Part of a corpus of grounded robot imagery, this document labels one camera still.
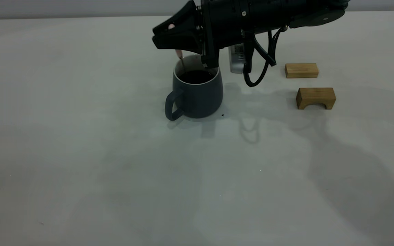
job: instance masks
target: white table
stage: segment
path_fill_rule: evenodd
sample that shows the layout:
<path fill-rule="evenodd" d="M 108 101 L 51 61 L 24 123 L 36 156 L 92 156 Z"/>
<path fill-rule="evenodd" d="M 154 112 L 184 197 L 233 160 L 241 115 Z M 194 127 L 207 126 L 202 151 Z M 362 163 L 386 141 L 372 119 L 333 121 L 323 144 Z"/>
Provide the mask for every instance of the white table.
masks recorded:
<path fill-rule="evenodd" d="M 0 246 L 394 245 L 394 12 L 281 34 L 255 88 L 222 50 L 222 107 L 176 122 L 166 18 L 0 20 Z"/>

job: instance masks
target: wall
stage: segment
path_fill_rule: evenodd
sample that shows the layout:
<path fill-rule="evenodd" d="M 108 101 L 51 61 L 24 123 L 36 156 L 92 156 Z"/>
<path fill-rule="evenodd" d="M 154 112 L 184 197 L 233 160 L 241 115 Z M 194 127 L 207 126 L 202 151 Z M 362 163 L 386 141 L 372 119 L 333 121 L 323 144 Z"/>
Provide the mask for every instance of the wall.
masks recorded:
<path fill-rule="evenodd" d="M 185 2 L 186 0 L 0 0 L 0 18 L 171 15 Z M 349 10 L 394 10 L 394 0 L 352 0 Z"/>

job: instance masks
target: gray mug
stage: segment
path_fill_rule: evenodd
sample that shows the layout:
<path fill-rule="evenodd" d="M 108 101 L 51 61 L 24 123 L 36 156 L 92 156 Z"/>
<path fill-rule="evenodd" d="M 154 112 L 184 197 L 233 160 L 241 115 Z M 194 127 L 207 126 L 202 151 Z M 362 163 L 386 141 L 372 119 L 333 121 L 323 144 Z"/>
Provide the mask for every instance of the gray mug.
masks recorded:
<path fill-rule="evenodd" d="M 165 102 L 165 116 L 169 120 L 177 120 L 182 115 L 190 118 L 204 118 L 213 114 L 223 101 L 223 82 L 219 68 L 206 69 L 201 62 L 201 55 L 183 58 L 186 72 L 204 70 L 214 77 L 200 84 L 189 84 L 180 80 L 185 73 L 182 62 L 175 65 L 172 80 L 172 92 Z M 173 104 L 177 110 L 172 111 Z"/>

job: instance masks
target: coffee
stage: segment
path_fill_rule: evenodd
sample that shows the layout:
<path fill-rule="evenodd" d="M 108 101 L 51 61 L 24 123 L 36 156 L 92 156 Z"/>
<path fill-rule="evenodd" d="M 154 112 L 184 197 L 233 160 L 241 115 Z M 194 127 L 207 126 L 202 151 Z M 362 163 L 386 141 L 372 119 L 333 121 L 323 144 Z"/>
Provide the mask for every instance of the coffee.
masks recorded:
<path fill-rule="evenodd" d="M 214 78 L 214 75 L 204 70 L 189 71 L 179 76 L 179 79 L 188 84 L 203 84 Z"/>

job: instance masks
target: black cable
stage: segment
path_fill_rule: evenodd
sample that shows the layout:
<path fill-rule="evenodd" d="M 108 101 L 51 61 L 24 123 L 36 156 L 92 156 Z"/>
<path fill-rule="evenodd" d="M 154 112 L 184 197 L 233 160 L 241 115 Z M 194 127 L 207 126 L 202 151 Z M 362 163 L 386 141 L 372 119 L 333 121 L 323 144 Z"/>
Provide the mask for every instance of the black cable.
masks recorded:
<path fill-rule="evenodd" d="M 278 38 L 279 38 L 280 33 L 283 32 L 283 31 L 286 31 L 286 27 L 280 28 L 280 29 L 276 32 L 275 36 L 273 36 L 273 37 L 272 37 L 272 31 L 269 31 L 269 32 L 267 33 L 267 35 L 268 35 L 268 49 L 267 49 L 267 54 L 269 54 L 270 57 L 273 58 L 274 61 L 276 61 L 276 57 L 275 57 L 275 56 L 276 56 L 276 43 L 278 42 Z M 265 74 L 267 73 L 268 66 L 269 66 L 269 63 L 268 63 L 267 60 L 266 60 L 265 65 L 264 65 L 264 69 L 263 69 L 262 72 L 261 72 L 261 76 L 259 76 L 258 80 L 256 80 L 255 83 L 253 83 L 253 82 L 250 80 L 249 73 L 243 73 L 243 75 L 244 75 L 244 81 L 246 82 L 246 84 L 247 84 L 249 87 L 255 87 L 255 86 L 259 85 L 259 83 L 261 83 L 261 81 L 264 79 Z"/>
<path fill-rule="evenodd" d="M 272 31 L 269 31 L 267 34 L 268 34 L 268 49 L 267 49 L 267 53 L 270 54 L 270 52 L 272 50 Z M 255 86 L 259 85 L 259 83 L 261 83 L 261 81 L 264 79 L 265 74 L 267 73 L 268 65 L 269 65 L 269 63 L 266 61 L 265 64 L 264 64 L 264 69 L 261 72 L 261 76 L 259 76 L 258 80 L 255 83 L 253 83 L 250 80 L 249 73 L 243 73 L 244 81 L 246 82 L 246 84 L 249 87 L 255 87 Z"/>

